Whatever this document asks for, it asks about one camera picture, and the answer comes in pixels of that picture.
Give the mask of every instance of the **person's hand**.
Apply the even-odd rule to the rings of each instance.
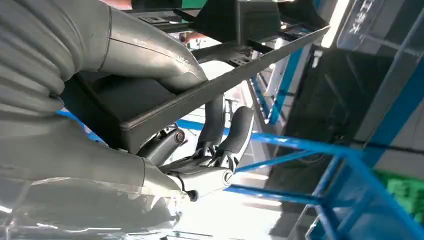
[[[203,34],[201,34],[201,33],[198,33],[198,32],[195,32],[195,31],[194,32],[190,32],[185,37],[184,44],[187,45],[191,40],[194,40],[194,39],[203,39],[203,38],[206,38],[206,36],[203,35]]]
[[[100,0],[100,1],[118,10],[133,9],[133,7],[131,6],[131,0]]]

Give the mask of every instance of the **blue steel bar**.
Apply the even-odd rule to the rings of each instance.
[[[270,167],[270,166],[274,166],[274,165],[277,165],[277,164],[281,164],[281,163],[293,161],[293,160],[296,160],[296,159],[299,159],[299,158],[303,158],[303,157],[306,157],[306,156],[310,156],[310,155],[313,155],[315,153],[316,152],[313,152],[313,151],[294,152],[294,153],[290,153],[290,154],[287,154],[287,155],[284,155],[284,156],[276,157],[276,158],[271,159],[271,160],[261,161],[261,162],[257,162],[257,163],[250,164],[250,165],[247,165],[247,166],[242,166],[242,167],[236,168],[235,172],[236,173],[247,172],[247,171],[250,171],[250,170],[259,169],[259,168],[263,168],[263,167]]]
[[[367,205],[370,203],[371,200],[372,200],[371,193],[369,191],[365,192],[362,200],[358,202],[352,208],[352,211],[350,212],[350,214],[340,222],[340,224],[337,227],[337,230],[340,232],[342,236],[345,236],[348,234],[348,232],[355,225],[357,220],[362,216],[362,214],[365,211],[364,208],[367,207]]]
[[[191,130],[200,131],[203,128],[202,123],[187,121],[182,119],[178,120],[176,124],[183,129],[191,129]],[[229,129],[226,128],[224,130],[224,134],[227,135],[228,130]],[[353,149],[346,146],[299,139],[294,137],[277,136],[273,134],[259,133],[255,131],[252,133],[250,139],[252,141],[258,141],[258,142],[267,143],[267,144],[274,144],[274,145],[294,148],[294,149],[310,150],[313,152],[330,154],[330,155],[341,155],[341,156],[352,155],[352,156],[356,156],[357,158],[360,158],[362,156],[362,153],[360,150]]]
[[[251,85],[253,87],[254,93],[256,94],[257,98],[256,100],[258,101],[258,103],[260,104],[260,106],[262,107],[262,116],[264,119],[268,119],[268,114],[270,114],[270,110],[267,106],[267,101],[265,101],[264,98],[264,94],[262,93],[261,89],[259,88],[258,85],[258,75],[253,76],[250,79]]]
[[[310,204],[310,205],[319,205],[321,203],[321,199],[316,196],[293,193],[293,192],[271,191],[271,190],[267,190],[263,188],[241,186],[236,184],[231,185],[229,188],[225,189],[225,191],[250,195],[253,197],[269,198],[274,200],[292,202],[292,203]]]
[[[80,121],[75,115],[73,115],[72,113],[70,113],[69,111],[59,110],[59,111],[57,111],[57,114],[62,115],[62,116],[65,116],[65,117],[68,117],[70,119],[73,119],[73,120],[77,121],[81,125],[82,129],[84,129],[84,131],[86,130],[86,126],[84,125],[84,123],[82,121]],[[89,139],[91,139],[92,141],[103,142],[103,140],[99,136],[97,136],[94,132],[92,132],[92,131],[89,132],[89,133],[87,132],[87,137]]]
[[[335,226],[332,217],[330,216],[329,210],[321,205],[315,206],[316,213],[318,214],[319,221],[325,229],[325,234],[331,240],[340,239],[339,233],[337,232],[337,226]]]
[[[340,155],[336,155],[332,158],[331,162],[327,166],[327,169],[325,170],[324,174],[322,174],[321,179],[316,185],[316,188],[312,193],[313,196],[320,196],[323,193],[323,191],[328,186],[330,180],[336,173],[341,159],[342,157]]]
[[[290,84],[292,83],[293,77],[295,76],[302,51],[303,48],[300,48],[299,50],[293,52],[288,58],[288,63],[285,67],[284,75],[279,84],[279,89],[272,105],[272,109],[268,115],[269,123],[272,125],[277,123],[278,117],[281,114],[281,110],[283,108],[284,101],[286,100],[287,92],[290,89]]]
[[[374,177],[370,169],[358,158],[356,155],[349,155],[346,157],[346,162],[353,169],[354,172],[358,173],[367,184],[373,190],[373,193],[381,197],[384,202],[391,207],[393,212],[407,225],[416,239],[424,239],[424,231],[422,227],[418,225],[413,218],[408,215],[405,210],[398,204],[393,196],[383,187],[383,185]]]

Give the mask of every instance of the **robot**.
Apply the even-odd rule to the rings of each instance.
[[[176,39],[98,0],[2,0],[0,28],[2,238],[161,235],[184,203],[231,184],[253,112],[237,110],[221,143],[222,95],[206,104],[196,153],[168,165],[163,144],[135,154],[158,126],[140,123],[144,139],[122,150],[89,140],[76,121],[57,114],[65,82],[80,71],[151,78],[175,94],[206,82]],[[149,160],[155,156],[161,163]]]

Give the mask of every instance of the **ceiling light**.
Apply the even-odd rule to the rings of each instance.
[[[330,29],[322,38],[321,46],[329,48],[333,43],[334,37],[336,36],[337,29],[342,21],[343,15],[345,14],[346,8],[348,7],[349,0],[338,0],[335,4],[334,11],[330,19]]]

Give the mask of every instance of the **bolt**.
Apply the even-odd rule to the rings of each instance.
[[[184,134],[182,132],[178,132],[175,135],[175,141],[179,144],[182,143],[184,141]]]
[[[229,183],[229,182],[230,182],[231,177],[233,177],[233,173],[232,173],[232,172],[228,172],[227,174],[225,174],[225,176],[224,176],[224,180],[225,180],[227,183]]]

